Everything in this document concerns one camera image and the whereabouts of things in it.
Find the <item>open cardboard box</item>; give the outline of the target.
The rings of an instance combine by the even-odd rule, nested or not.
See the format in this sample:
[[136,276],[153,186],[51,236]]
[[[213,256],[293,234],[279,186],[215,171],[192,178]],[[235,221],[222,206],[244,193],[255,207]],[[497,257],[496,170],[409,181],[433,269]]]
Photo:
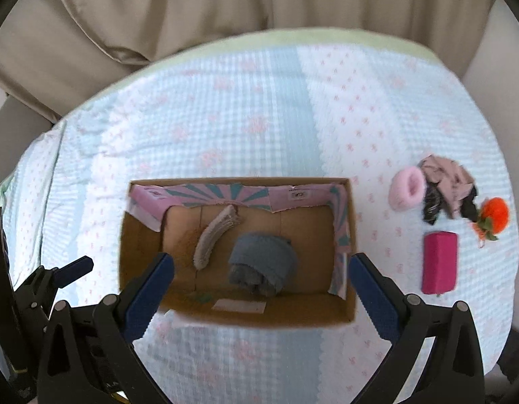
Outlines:
[[346,325],[355,249],[346,179],[136,180],[119,279],[131,282],[164,252],[174,264],[162,311],[238,327]]

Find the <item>pink fluffy scrunchie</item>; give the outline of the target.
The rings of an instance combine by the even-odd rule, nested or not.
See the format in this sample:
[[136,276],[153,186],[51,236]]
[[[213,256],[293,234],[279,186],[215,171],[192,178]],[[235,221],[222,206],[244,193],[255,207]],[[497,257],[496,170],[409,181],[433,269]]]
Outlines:
[[419,205],[426,191],[422,170],[411,166],[394,175],[389,190],[388,202],[395,212],[405,212]]

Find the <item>magenta pouch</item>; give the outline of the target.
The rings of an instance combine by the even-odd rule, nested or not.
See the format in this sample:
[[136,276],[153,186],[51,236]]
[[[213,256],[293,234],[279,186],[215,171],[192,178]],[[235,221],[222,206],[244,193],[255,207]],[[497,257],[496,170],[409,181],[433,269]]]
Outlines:
[[423,238],[422,292],[442,295],[454,290],[457,279],[458,236],[433,232]]

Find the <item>black patterned scrunchie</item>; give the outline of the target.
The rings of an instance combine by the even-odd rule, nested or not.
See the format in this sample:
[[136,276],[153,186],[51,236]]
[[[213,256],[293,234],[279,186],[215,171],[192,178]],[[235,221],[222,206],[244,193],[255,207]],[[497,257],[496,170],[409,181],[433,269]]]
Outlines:
[[423,199],[422,219],[430,225],[434,225],[443,207],[443,196],[435,184],[427,184]]

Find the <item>mauve fabric bow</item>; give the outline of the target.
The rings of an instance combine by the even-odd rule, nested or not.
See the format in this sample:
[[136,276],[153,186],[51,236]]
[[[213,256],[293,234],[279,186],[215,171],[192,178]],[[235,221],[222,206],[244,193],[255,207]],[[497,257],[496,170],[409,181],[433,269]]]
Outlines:
[[462,218],[460,206],[463,198],[476,186],[474,178],[457,162],[429,155],[420,163],[426,184],[435,184],[443,196],[443,207],[451,219]]

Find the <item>orange fluffy strawberry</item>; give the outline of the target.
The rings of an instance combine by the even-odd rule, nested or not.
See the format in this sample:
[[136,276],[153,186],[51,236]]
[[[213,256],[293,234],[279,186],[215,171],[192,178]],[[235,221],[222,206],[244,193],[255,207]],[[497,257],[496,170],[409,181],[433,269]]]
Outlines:
[[479,208],[476,222],[473,223],[479,247],[484,247],[486,242],[497,241],[499,234],[508,227],[509,220],[509,207],[504,199],[486,199]]

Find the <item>blue pink checkered blanket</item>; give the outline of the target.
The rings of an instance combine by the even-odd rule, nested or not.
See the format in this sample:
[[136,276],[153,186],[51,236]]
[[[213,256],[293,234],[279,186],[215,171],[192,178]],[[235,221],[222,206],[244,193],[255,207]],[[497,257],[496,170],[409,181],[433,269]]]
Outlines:
[[[360,250],[404,293],[421,295],[422,210],[393,212],[394,177],[433,154],[464,166],[478,201],[512,211],[499,241],[458,234],[453,292],[476,322],[484,372],[497,362],[513,315],[519,236],[508,168],[493,130],[463,84],[432,53],[356,32],[269,32],[231,52],[165,59],[88,100],[39,136],[0,186],[10,276],[81,256],[93,271],[58,299],[86,305],[118,291],[122,218],[132,180],[342,177],[350,180]],[[135,348],[175,403],[349,403],[389,348],[362,305],[352,325],[295,331],[176,327],[157,315]]]

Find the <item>brown and grey plush clip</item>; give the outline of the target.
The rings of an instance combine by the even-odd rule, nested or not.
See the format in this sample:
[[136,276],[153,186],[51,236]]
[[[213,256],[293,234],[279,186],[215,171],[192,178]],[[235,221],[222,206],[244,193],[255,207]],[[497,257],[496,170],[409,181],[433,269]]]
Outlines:
[[207,267],[210,256],[218,240],[230,229],[241,223],[236,206],[226,206],[211,221],[199,237],[194,249],[193,265],[197,271]]

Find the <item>beige curtain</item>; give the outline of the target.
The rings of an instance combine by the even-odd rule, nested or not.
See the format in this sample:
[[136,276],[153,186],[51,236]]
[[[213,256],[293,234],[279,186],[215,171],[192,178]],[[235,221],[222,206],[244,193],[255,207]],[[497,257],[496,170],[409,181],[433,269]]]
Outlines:
[[0,29],[0,87],[57,121],[113,82],[224,37],[360,28],[467,70],[494,0],[18,0]]

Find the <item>blue fluffy scrunchie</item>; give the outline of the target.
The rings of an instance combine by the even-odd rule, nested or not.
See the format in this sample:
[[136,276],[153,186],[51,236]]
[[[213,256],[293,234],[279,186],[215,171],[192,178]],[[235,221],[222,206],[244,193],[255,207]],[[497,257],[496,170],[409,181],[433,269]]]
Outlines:
[[252,294],[273,297],[293,276],[298,256],[285,237],[247,233],[237,238],[228,264],[231,284]]

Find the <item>black fabric scrunchie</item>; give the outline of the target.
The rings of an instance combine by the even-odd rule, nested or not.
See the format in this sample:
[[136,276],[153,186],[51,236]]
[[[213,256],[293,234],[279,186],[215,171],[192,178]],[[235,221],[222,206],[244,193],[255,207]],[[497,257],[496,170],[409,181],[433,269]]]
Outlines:
[[476,223],[479,217],[479,210],[475,204],[475,199],[478,195],[476,186],[473,186],[470,193],[465,196],[461,202],[460,215],[472,223]]

